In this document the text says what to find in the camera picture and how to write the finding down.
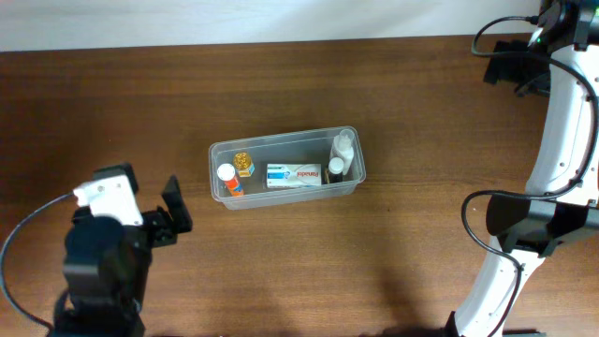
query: white bottle cap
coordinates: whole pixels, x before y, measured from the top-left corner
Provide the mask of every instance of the white bottle cap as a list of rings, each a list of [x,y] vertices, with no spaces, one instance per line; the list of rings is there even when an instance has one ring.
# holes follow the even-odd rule
[[[223,164],[216,170],[216,175],[223,182],[228,182],[235,178],[235,168],[231,164]]]
[[[354,132],[350,129],[344,129],[339,134],[339,150],[345,151],[352,147],[354,141]]]
[[[343,160],[339,157],[334,157],[329,161],[329,172],[339,174],[343,172]]]

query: white spray bottle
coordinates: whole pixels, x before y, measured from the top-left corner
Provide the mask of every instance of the white spray bottle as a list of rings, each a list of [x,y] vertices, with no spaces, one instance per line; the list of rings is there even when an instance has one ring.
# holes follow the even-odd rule
[[[342,130],[333,139],[333,147],[330,149],[330,159],[340,157],[343,160],[343,175],[347,174],[354,160],[354,132],[350,129]]]

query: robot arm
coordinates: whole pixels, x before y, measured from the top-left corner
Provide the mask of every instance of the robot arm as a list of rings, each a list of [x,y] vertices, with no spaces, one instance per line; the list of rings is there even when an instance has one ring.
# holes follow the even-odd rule
[[[168,211],[139,212],[128,164],[97,171],[74,190],[80,208],[66,236],[66,295],[57,301],[53,337],[142,336],[139,318],[152,249],[174,244],[192,220],[173,176],[162,193]]]
[[[593,45],[599,41],[599,4],[583,0],[547,2],[546,5],[539,20],[541,28],[533,36],[529,49],[538,49],[538,44],[543,44],[541,47],[551,53],[551,58],[583,75],[594,92],[599,92],[599,46]],[[530,86],[529,79],[513,78],[522,81],[518,90],[527,88],[523,83]],[[527,194],[544,195],[568,186],[579,174],[585,155],[589,152],[593,155],[590,169],[581,177],[582,182],[555,200],[491,198],[487,212],[490,246],[508,253],[522,265],[517,295],[534,270],[558,246],[584,240],[599,229],[598,158],[589,145],[592,94],[571,74],[556,66],[550,67],[550,80],[543,140],[526,185]],[[542,92],[539,89],[546,87],[548,85],[535,83],[530,91],[539,93]],[[446,335],[489,336],[500,323],[514,292],[515,272],[511,261],[488,253],[470,295],[449,318]],[[503,323],[492,336],[502,336],[502,330]]]

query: plastic storage box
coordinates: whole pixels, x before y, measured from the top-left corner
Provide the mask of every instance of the plastic storage box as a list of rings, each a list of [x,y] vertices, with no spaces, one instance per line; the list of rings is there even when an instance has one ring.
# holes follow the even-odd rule
[[[321,164],[325,168],[329,163],[333,138],[344,129],[354,133],[354,160],[342,183],[286,189],[266,187],[268,164]],[[251,177],[240,178],[245,195],[232,197],[218,179],[216,170],[221,164],[232,163],[233,156],[239,152],[247,152],[252,157],[256,170]],[[351,126],[218,142],[210,147],[208,156],[212,197],[230,210],[344,196],[354,192],[356,185],[366,179],[358,132]]]

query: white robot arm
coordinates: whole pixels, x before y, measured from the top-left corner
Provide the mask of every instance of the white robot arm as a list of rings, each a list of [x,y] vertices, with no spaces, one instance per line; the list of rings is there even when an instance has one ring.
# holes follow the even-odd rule
[[[562,68],[550,66],[548,115],[526,193],[550,196],[565,187],[572,188],[553,200],[510,199],[485,193],[493,196],[487,214],[490,247],[518,261],[521,279],[515,292],[514,263],[489,252],[468,298],[449,318],[447,336],[503,336],[504,316],[511,309],[512,295],[514,299],[518,296],[545,257],[563,243],[583,240],[597,232],[599,46],[592,45],[599,34],[597,5],[594,0],[546,2],[540,28],[529,45],[542,44],[553,60],[574,69],[586,83]]]

